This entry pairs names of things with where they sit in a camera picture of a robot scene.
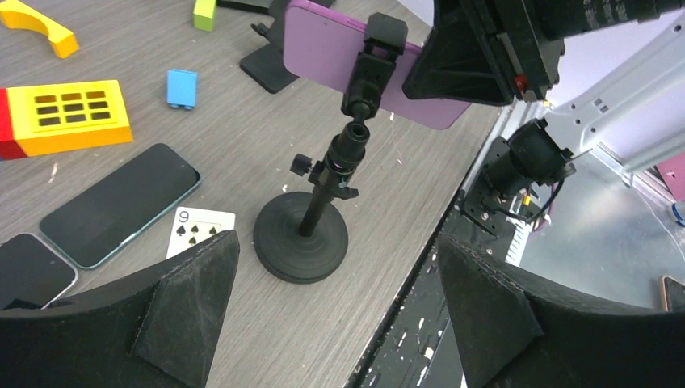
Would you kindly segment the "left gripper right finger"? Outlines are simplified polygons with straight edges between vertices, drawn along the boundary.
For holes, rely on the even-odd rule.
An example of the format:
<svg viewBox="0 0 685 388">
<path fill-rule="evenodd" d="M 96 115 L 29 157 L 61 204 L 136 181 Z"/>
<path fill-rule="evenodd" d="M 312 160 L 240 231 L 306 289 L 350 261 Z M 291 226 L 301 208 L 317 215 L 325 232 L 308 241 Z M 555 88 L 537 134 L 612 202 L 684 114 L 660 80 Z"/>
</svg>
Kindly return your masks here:
<svg viewBox="0 0 685 388">
<path fill-rule="evenodd" d="M 447 234 L 437 259 L 468 386 L 683 386 L 683 313 L 571 289 Z"/>
</svg>

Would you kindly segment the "purple phone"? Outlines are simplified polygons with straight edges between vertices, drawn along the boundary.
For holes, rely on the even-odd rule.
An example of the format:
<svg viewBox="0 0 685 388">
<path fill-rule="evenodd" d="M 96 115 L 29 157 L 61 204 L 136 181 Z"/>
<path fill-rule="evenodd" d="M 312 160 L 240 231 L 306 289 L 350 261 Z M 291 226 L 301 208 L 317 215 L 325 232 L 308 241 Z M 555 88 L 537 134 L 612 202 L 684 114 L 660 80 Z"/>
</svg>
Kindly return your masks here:
<svg viewBox="0 0 685 388">
<path fill-rule="evenodd" d="M 357 54 L 364 47 L 366 25 L 310 1 L 291 1 L 284 13 L 284 65 L 300 78 L 344 92 Z M 431 129 L 444 130 L 470 106 L 450 99 L 408 99 L 402 84 L 422 49 L 406 43 L 380 108 Z"/>
</svg>

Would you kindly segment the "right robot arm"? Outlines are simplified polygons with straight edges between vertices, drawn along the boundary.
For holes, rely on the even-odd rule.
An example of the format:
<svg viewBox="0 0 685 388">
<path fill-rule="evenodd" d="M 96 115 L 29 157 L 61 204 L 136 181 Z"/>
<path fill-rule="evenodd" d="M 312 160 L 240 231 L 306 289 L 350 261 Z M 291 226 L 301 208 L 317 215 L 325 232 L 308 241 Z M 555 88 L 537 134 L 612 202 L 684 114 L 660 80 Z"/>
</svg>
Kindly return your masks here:
<svg viewBox="0 0 685 388">
<path fill-rule="evenodd" d="M 681 1 L 437 1 L 432 29 L 403 82 L 405 95 L 491 106 L 544 100 L 559 82 L 565 39 L 683 9 Z M 574 159 L 603 131 L 684 78 L 684 21 L 666 30 L 578 97 L 498 137 L 460 204 L 497 235 L 508 200 L 533 183 L 561 189 Z"/>
</svg>

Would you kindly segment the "teal-edged phone black screen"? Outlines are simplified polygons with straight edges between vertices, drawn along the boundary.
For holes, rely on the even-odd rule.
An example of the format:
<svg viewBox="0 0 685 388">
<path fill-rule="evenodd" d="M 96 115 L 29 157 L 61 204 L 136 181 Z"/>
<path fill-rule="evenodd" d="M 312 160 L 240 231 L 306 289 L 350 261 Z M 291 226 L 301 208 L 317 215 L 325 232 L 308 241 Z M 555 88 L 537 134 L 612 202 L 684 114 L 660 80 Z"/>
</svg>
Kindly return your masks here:
<svg viewBox="0 0 685 388">
<path fill-rule="evenodd" d="M 45 216 L 40 232 L 77 267 L 92 269 L 193 192 L 200 173 L 157 143 Z"/>
</svg>

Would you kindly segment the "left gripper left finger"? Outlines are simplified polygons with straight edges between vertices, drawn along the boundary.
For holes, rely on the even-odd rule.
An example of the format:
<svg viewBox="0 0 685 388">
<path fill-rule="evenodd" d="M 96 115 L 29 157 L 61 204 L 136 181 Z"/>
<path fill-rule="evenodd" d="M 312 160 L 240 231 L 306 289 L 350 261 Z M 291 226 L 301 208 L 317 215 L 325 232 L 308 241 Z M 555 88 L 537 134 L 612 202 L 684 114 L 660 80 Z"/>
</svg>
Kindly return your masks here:
<svg viewBox="0 0 685 388">
<path fill-rule="evenodd" d="M 223 231 L 45 309 L 3 311 L 2 386 L 205 386 L 239 254 Z"/>
</svg>

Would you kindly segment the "black round-base pole stand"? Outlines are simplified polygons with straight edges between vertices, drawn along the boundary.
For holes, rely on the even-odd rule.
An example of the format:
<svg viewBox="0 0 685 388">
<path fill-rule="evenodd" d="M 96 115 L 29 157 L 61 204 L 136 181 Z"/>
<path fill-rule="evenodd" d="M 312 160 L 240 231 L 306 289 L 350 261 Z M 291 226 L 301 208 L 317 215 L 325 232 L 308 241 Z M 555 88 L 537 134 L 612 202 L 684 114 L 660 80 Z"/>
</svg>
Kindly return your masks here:
<svg viewBox="0 0 685 388">
<path fill-rule="evenodd" d="M 332 138 L 320 161 L 297 154 L 291 172 L 308 177 L 311 192 L 286 192 L 264 205 L 253 229 L 254 250 L 273 276 L 293 284 L 326 279 L 343 262 L 347 225 L 334 199 L 359 195 L 349 182 L 366 153 L 373 118 L 394 70 L 405 52 L 408 27 L 375 13 L 368 18 L 364 46 L 357 53 L 342 98 L 342 113 L 351 118 Z"/>
</svg>

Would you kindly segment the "white-edged phone black screen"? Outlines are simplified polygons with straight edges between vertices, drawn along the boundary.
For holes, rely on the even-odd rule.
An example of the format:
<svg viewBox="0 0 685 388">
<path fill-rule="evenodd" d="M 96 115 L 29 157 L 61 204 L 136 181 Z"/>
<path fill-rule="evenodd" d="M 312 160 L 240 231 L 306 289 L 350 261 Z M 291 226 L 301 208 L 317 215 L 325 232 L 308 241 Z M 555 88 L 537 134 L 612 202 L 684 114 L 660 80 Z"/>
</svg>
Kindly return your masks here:
<svg viewBox="0 0 685 388">
<path fill-rule="evenodd" d="M 38 310 L 70 289 L 77 269 L 33 234 L 1 244 L 1 309 Z"/>
</svg>

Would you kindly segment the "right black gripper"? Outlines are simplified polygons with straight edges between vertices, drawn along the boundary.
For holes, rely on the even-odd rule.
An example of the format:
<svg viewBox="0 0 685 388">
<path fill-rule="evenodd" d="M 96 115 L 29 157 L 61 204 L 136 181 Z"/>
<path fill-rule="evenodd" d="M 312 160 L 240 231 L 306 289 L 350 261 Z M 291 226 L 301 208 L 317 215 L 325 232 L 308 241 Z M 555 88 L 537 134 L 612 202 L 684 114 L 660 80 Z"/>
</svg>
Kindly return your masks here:
<svg viewBox="0 0 685 388">
<path fill-rule="evenodd" d="M 567 37 L 682 9 L 682 1 L 434 1 L 431 31 L 402 90 L 412 100 L 505 106 L 540 100 Z"/>
</svg>

